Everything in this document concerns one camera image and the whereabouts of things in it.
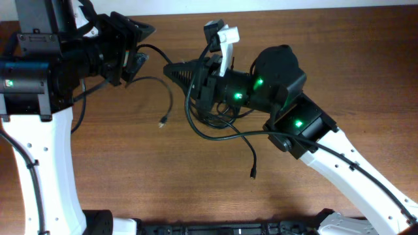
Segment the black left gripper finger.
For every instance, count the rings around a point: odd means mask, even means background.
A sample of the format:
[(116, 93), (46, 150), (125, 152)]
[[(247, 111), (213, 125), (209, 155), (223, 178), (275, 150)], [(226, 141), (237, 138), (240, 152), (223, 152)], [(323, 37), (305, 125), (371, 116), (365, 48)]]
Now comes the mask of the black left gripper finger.
[(155, 32), (155, 27), (150, 24), (137, 21), (132, 21), (132, 23), (135, 28), (137, 42), (142, 42), (144, 39), (146, 39)]
[(137, 53), (133, 57), (133, 62), (129, 67), (123, 70), (122, 79), (127, 83), (130, 84), (134, 77), (137, 75), (138, 71), (141, 67), (149, 60), (149, 55), (144, 54), (142, 52)]

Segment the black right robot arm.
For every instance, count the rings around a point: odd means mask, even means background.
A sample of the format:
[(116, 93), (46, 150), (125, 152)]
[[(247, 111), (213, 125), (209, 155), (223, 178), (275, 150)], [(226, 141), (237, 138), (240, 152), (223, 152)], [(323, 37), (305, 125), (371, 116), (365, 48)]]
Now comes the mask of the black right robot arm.
[(249, 72), (224, 66), (225, 57), (200, 56), (164, 67), (180, 86), (185, 105), (200, 121), (215, 104), (246, 107), (269, 115), (262, 133), (283, 152), (328, 179), (363, 219), (329, 212), (318, 234), (416, 234), (417, 204), (380, 174), (353, 146), (336, 122), (303, 92), (306, 73), (287, 45), (263, 50)]

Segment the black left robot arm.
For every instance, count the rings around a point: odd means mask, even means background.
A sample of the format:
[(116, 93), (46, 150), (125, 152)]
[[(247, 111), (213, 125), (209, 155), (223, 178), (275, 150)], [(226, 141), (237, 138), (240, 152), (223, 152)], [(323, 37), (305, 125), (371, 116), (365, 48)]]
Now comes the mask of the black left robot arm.
[(145, 61), (137, 44), (153, 26), (81, 1), (16, 2), (20, 30), (1, 56), (1, 136), (13, 147), (26, 234), (140, 234), (139, 219), (83, 210), (71, 155), (74, 90), (84, 78), (130, 84)]

